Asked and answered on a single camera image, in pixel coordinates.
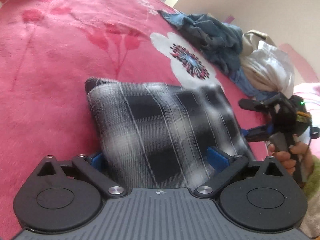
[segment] green sleeve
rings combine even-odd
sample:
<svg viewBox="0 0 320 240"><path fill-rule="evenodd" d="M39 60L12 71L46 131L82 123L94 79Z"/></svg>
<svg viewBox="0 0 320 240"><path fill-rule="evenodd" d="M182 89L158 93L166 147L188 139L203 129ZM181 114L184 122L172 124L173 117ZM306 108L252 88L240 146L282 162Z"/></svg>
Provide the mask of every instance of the green sleeve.
<svg viewBox="0 0 320 240"><path fill-rule="evenodd" d="M306 194L308 200L312 198L320 188L320 160L316 156L313 156L313 161L315 163L313 172L303 187L303 192Z"/></svg>

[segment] finger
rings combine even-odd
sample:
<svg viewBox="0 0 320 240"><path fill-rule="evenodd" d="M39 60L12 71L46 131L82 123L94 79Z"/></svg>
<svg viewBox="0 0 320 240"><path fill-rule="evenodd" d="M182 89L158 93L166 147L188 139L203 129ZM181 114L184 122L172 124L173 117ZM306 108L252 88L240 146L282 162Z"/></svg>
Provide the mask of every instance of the finger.
<svg viewBox="0 0 320 240"><path fill-rule="evenodd" d="M280 162L290 160L290 153L288 152L276 152L273 153L273 156Z"/></svg>
<svg viewBox="0 0 320 240"><path fill-rule="evenodd" d="M272 153L275 152L275 150L276 150L275 145L270 143L269 146L268 146L269 156L272 155Z"/></svg>
<svg viewBox="0 0 320 240"><path fill-rule="evenodd" d="M293 173L296 171L296 168L290 168L290 169L287 169L287 172L290 174L290 175L293 175Z"/></svg>
<svg viewBox="0 0 320 240"><path fill-rule="evenodd" d="M309 150L308 144L303 142L297 142L295 146L290 146L289 149L292 154L305 154Z"/></svg>
<svg viewBox="0 0 320 240"><path fill-rule="evenodd" d="M282 166L284 166L286 169L291 169L296 165L296 161L295 160L287 160L287 161L283 161L281 162Z"/></svg>

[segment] folded plaid shirt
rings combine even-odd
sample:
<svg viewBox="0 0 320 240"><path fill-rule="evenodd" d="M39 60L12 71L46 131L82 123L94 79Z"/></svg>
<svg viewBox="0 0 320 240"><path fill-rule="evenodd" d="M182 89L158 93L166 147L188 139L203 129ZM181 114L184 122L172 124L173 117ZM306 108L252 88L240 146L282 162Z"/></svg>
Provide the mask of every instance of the folded plaid shirt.
<svg viewBox="0 0 320 240"><path fill-rule="evenodd" d="M89 78L86 92L110 174L128 189L195 189L214 175L209 146L252 156L220 86Z"/></svg>

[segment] gray plastic base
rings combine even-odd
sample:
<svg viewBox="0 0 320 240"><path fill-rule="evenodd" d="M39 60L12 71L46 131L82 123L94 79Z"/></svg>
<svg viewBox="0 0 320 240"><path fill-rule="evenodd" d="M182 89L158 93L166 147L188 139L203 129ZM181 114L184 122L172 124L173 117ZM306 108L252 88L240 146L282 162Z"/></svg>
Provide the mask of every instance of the gray plastic base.
<svg viewBox="0 0 320 240"><path fill-rule="evenodd" d="M111 199L89 224L72 232L40 235L23 230L15 240L307 240L298 229L278 234L244 230L220 214L213 201L187 189L134 189Z"/></svg>

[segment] black and white checkered cloth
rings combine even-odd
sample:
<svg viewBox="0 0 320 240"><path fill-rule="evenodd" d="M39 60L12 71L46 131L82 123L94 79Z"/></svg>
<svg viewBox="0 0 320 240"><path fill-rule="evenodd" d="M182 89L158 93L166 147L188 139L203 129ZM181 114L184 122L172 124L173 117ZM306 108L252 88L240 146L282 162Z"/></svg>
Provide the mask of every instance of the black and white checkered cloth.
<svg viewBox="0 0 320 240"><path fill-rule="evenodd" d="M128 189L195 189L214 175L209 146L252 156L220 86L89 78L86 92L112 177Z"/></svg>

